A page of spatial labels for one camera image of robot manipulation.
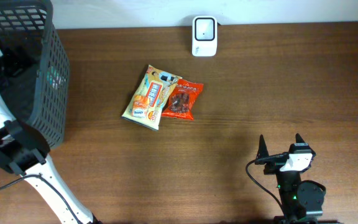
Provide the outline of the red snack bag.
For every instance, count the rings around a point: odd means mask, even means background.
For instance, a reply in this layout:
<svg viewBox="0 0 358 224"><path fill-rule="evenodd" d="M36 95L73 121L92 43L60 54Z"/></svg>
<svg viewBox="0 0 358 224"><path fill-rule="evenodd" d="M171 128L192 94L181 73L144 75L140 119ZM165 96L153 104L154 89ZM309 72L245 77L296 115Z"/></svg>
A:
<svg viewBox="0 0 358 224"><path fill-rule="evenodd" d="M168 99L162 117L194 120L191 109L203 87L202 83L180 79Z"/></svg>

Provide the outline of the yellow snack bag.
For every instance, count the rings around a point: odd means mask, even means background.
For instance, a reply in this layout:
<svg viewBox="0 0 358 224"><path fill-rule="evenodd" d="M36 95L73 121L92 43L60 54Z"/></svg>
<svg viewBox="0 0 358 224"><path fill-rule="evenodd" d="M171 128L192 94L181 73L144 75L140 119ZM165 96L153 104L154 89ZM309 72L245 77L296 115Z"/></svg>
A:
<svg viewBox="0 0 358 224"><path fill-rule="evenodd" d="M162 110L180 79L182 77L149 65L144 78L121 117L158 131ZM132 104L135 95L148 96L150 99L149 110L145 118L132 116Z"/></svg>

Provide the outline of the orange tissue pack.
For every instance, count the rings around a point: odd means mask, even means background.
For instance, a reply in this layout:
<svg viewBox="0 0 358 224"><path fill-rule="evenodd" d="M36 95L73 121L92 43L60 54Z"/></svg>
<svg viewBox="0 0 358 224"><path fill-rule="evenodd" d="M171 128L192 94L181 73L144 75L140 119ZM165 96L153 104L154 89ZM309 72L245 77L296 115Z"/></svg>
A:
<svg viewBox="0 0 358 224"><path fill-rule="evenodd" d="M135 118L145 118L150 106L148 96L135 95L132 104L132 116Z"/></svg>

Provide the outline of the green tissue pack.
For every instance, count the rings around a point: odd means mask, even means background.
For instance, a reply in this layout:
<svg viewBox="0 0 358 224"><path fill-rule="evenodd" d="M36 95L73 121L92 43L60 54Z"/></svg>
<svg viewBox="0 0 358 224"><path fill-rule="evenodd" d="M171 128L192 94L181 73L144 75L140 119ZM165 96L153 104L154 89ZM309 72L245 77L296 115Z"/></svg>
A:
<svg viewBox="0 0 358 224"><path fill-rule="evenodd" d="M60 75L60 73L55 67L50 66L47 72L47 81L53 89L58 90L63 86L66 79Z"/></svg>

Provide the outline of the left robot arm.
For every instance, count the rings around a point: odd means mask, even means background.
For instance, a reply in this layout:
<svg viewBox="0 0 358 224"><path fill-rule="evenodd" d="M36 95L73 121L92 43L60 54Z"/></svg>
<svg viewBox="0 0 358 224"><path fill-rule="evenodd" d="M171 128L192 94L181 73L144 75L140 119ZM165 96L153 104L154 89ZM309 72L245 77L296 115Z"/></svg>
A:
<svg viewBox="0 0 358 224"><path fill-rule="evenodd" d="M4 74L0 51L0 74ZM17 119L0 93L0 168L19 175L38 191L62 223L97 223L57 172L50 146L32 126Z"/></svg>

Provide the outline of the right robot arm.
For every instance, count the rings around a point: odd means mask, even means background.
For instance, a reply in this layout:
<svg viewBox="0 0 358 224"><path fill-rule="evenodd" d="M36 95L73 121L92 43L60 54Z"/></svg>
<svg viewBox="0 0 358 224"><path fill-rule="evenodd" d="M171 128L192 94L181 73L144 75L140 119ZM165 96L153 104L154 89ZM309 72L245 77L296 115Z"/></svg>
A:
<svg viewBox="0 0 358 224"><path fill-rule="evenodd" d="M326 187L300 175L311 168L316 153L299 134L287 152L270 155L263 136L259 138L256 165L264 166L265 175L275 175L283 215L274 223L317 223L323 214Z"/></svg>

